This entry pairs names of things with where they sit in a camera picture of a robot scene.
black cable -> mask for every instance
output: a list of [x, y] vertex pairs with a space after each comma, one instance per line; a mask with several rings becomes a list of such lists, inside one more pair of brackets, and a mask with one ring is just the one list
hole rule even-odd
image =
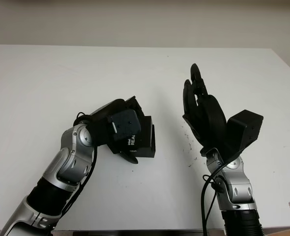
[[203, 189], [202, 189], [202, 193], [201, 193], [201, 212], [202, 212], [202, 226], [203, 226], [203, 236], [207, 236], [207, 228], [206, 228], [206, 219], [205, 219], [205, 205], [204, 205], [204, 198], [205, 198], [205, 192], [206, 189], [208, 187], [208, 185], [210, 184], [210, 182], [212, 181], [212, 179], [223, 169], [225, 168], [229, 163], [226, 163], [225, 165], [222, 165], [220, 167], [218, 167], [211, 175], [210, 177], [206, 180]]
[[207, 220], [208, 220], [208, 217], [209, 217], [210, 211], [212, 210], [212, 207], [213, 207], [214, 201], [215, 201], [215, 199], [216, 199], [216, 194], [217, 194], [217, 191], [215, 190], [215, 194], [214, 194], [214, 197], [213, 197], [212, 203], [210, 204], [210, 207], [209, 207], [209, 209], [208, 209], [208, 213], [207, 213], [207, 215], [206, 215], [206, 219], [205, 219], [206, 224], [207, 224]]
[[78, 114], [77, 114], [76, 118], [78, 118], [78, 117], [80, 116], [80, 114], [82, 114], [82, 115], [85, 115], [85, 113], [84, 113], [84, 112], [78, 112]]
[[68, 203], [63, 208], [61, 218], [68, 212], [68, 210], [70, 210], [71, 206], [74, 204], [74, 202], [76, 201], [78, 196], [81, 194], [82, 190], [84, 189], [85, 185], [89, 181], [89, 178], [91, 177], [91, 174], [95, 168], [96, 161], [97, 161], [97, 145], [94, 145], [94, 160], [92, 161], [89, 173], [86, 176], [84, 182], [80, 183], [78, 190], [74, 193], [74, 195], [71, 197], [71, 199], [68, 201]]
[[203, 175], [203, 180], [206, 182], [207, 181], [207, 178], [205, 178], [205, 177], [209, 178], [209, 175]]

black robot arm segment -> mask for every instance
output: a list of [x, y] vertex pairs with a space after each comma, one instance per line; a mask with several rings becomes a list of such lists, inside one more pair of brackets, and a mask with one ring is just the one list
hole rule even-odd
[[132, 104], [118, 99], [91, 115], [77, 117], [74, 126], [63, 133], [60, 151], [7, 221], [1, 236], [50, 235], [89, 180], [97, 147], [116, 147], [117, 142], [140, 133], [139, 116], [144, 114], [135, 97], [131, 99]]
[[258, 138], [263, 117], [244, 110], [226, 121], [216, 98], [208, 94], [196, 64], [191, 67], [191, 81], [184, 84], [183, 118], [203, 146], [201, 155], [207, 158], [211, 172], [201, 197], [203, 234], [207, 235], [204, 196], [213, 180], [227, 235], [262, 236], [252, 186], [244, 174], [240, 154]]

robotic hand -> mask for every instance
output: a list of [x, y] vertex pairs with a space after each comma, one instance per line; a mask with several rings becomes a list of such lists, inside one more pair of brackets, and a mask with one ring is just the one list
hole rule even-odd
[[[137, 163], [128, 140], [140, 134], [141, 127], [147, 129], [146, 134], [148, 128], [153, 131], [151, 118], [144, 116], [135, 97], [127, 101], [117, 99], [90, 115], [78, 116], [73, 127], [63, 133], [60, 151], [0, 236], [50, 235], [88, 182], [96, 164], [97, 147], [107, 144], [113, 153]], [[150, 134], [154, 148], [154, 132]]]
[[[207, 93], [196, 64], [191, 67], [191, 80], [192, 84], [189, 80], [184, 84], [183, 118], [203, 146], [201, 155], [207, 158], [207, 168], [211, 172], [210, 176], [203, 176], [203, 235], [207, 236], [206, 223], [217, 195], [227, 235], [263, 236], [257, 206], [252, 197], [252, 187], [244, 174], [243, 160], [239, 156], [258, 138], [263, 117], [244, 110], [226, 122], [216, 98]], [[204, 196], [210, 183], [215, 190], [215, 196], [205, 217]]]

white wall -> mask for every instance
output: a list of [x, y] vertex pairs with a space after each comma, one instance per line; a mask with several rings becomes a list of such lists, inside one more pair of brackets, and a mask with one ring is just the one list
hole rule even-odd
[[290, 66], [290, 0], [0, 0], [0, 44], [272, 48]]

table surface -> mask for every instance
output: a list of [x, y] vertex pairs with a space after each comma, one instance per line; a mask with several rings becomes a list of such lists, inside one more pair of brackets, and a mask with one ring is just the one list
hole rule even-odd
[[[270, 49], [0, 46], [0, 229], [42, 176], [77, 112], [136, 95], [155, 158], [98, 150], [91, 180], [59, 230], [200, 229], [206, 159], [182, 119], [190, 66], [226, 117], [264, 116], [242, 154], [264, 227], [290, 226], [290, 68]], [[208, 206], [213, 190], [206, 193]], [[223, 228], [217, 202], [208, 227]]]

